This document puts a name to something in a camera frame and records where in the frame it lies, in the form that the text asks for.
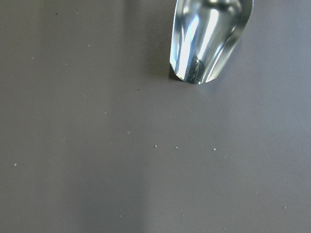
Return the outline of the shiny metal scoop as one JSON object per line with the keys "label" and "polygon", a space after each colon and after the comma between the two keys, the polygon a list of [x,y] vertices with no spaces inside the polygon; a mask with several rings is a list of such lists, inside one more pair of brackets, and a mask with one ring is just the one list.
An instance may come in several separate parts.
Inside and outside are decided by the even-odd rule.
{"label": "shiny metal scoop", "polygon": [[252,0],[178,0],[173,17],[170,65],[190,84],[216,79],[251,17]]}

